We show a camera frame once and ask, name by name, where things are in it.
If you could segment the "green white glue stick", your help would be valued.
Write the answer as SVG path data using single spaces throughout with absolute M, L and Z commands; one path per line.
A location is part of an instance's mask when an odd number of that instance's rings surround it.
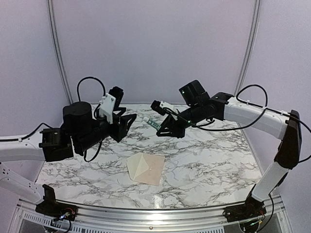
M 145 117 L 143 119 L 149 126 L 153 127 L 154 129 L 156 129 L 157 131 L 161 128 L 160 124 L 158 124 L 157 122 L 155 122 L 154 120 Z

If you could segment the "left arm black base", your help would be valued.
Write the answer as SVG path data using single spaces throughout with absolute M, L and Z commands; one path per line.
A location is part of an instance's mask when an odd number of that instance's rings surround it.
M 76 218 L 77 206 L 58 202 L 52 187 L 46 184 L 43 184 L 42 187 L 44 189 L 43 200 L 36 205 L 35 211 L 58 219 L 64 214 L 69 213 L 69 220 L 74 221 Z

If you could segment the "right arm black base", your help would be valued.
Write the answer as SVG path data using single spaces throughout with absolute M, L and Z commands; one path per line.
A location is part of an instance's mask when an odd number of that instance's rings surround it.
M 243 204 L 224 208 L 223 216 L 226 218 L 227 222 L 234 222 L 263 216 L 266 213 L 264 202 L 254 199 L 250 192 Z

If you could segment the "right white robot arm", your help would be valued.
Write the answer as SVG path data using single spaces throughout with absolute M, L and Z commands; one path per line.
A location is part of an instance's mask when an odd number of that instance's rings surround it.
M 155 100 L 151 105 L 154 111 L 166 116 L 157 130 L 159 137 L 183 138 L 188 127 L 206 131 L 205 125 L 199 125 L 199 122 L 216 119 L 239 123 L 241 129 L 253 127 L 281 141 L 273 162 L 241 206 L 241 214 L 252 217 L 260 208 L 259 202 L 263 202 L 299 163 L 302 144 L 299 113 L 272 110 L 224 92 L 211 97 L 198 80 L 181 87 L 179 92 L 188 106 L 182 112 L 164 101 Z

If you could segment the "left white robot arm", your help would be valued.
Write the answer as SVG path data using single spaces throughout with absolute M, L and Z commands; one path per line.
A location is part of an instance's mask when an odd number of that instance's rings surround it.
M 0 140 L 0 185 L 34 204 L 42 204 L 51 216 L 61 212 L 54 189 L 37 185 L 10 171 L 4 162 L 37 160 L 58 162 L 78 154 L 87 162 L 87 151 L 102 145 L 107 137 L 120 142 L 137 118 L 136 114 L 125 115 L 126 108 L 118 104 L 99 104 L 92 111 L 90 103 L 75 102 L 63 108 L 63 124 L 59 128 L 47 126 L 36 128 L 29 135 Z

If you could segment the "cream envelope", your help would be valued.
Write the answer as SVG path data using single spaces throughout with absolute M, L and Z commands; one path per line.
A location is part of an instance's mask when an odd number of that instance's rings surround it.
M 129 177 L 132 181 L 159 186 L 165 157 L 162 155 L 136 153 L 126 159 Z

